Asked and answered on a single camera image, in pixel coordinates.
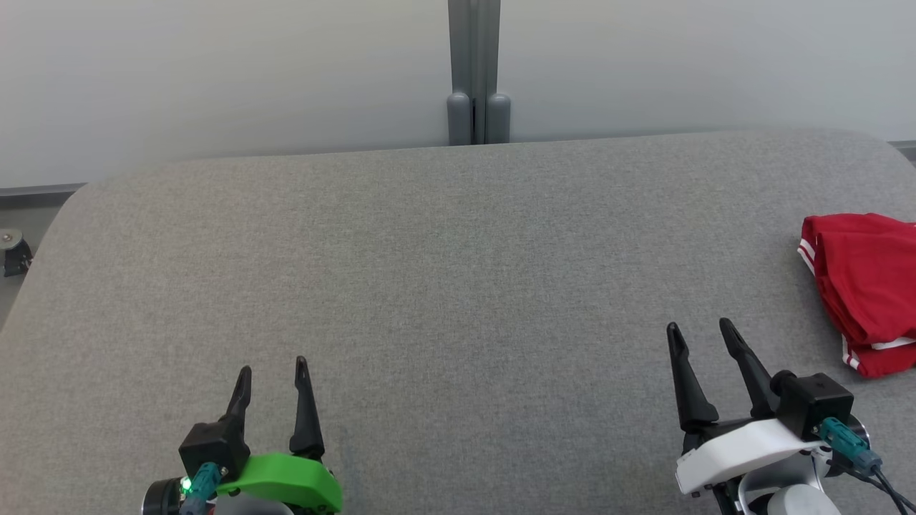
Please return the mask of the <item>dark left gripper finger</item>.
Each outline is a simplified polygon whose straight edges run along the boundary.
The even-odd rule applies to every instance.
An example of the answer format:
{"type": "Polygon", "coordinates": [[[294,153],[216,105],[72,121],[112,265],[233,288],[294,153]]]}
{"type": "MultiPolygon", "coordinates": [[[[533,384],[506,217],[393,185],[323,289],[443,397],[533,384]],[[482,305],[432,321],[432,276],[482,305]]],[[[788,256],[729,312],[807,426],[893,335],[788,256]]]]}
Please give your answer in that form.
{"type": "Polygon", "coordinates": [[[325,444],[318,420],[318,410],[311,383],[308,361],[296,358],[294,386],[297,391],[296,420],[289,438],[289,452],[312,461],[323,460],[325,444]]]}
{"type": "Polygon", "coordinates": [[[252,375],[250,366],[242,366],[225,414],[218,419],[219,423],[231,423],[238,427],[239,431],[245,430],[246,411],[250,405],[252,393],[252,375]]]}

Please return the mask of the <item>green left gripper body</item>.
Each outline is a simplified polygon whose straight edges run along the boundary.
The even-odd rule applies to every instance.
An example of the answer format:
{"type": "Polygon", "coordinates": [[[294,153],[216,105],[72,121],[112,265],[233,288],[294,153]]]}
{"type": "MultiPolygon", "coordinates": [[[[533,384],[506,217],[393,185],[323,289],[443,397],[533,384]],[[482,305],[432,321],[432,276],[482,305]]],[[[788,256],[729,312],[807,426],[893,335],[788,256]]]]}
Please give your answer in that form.
{"type": "Polygon", "coordinates": [[[340,513],[343,493],[340,483],[323,463],[284,453],[256,454],[248,459],[239,477],[222,482],[219,499],[247,494],[314,514],[340,513]]]}

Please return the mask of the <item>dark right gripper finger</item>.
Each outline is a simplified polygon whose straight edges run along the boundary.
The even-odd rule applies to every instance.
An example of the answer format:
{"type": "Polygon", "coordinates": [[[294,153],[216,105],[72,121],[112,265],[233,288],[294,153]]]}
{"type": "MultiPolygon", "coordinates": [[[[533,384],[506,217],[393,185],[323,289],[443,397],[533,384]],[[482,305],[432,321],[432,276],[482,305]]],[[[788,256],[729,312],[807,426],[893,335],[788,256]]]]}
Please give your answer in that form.
{"type": "Polygon", "coordinates": [[[719,329],[727,352],[737,365],[751,400],[750,415],[755,420],[773,418],[779,407],[779,397],[771,390],[771,375],[755,352],[747,345],[739,330],[728,318],[719,319],[719,329]]]}
{"type": "Polygon", "coordinates": [[[718,411],[707,400],[696,373],[694,373],[689,360],[689,348],[677,323],[672,322],[667,325],[666,335],[671,371],[673,371],[678,424],[684,433],[700,434],[717,423],[718,411]]]}

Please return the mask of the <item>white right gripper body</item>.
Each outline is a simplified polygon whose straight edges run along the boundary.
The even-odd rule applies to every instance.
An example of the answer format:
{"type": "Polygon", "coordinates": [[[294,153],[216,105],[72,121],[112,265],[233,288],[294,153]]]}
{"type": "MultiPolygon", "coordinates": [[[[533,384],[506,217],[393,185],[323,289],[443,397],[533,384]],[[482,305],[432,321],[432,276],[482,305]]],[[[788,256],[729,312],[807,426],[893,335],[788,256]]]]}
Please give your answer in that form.
{"type": "Polygon", "coordinates": [[[824,445],[802,440],[775,418],[753,421],[678,458],[675,479],[684,495],[740,476],[749,480],[748,490],[787,486],[791,479],[815,475],[811,456],[802,451],[814,453],[824,445]]]}

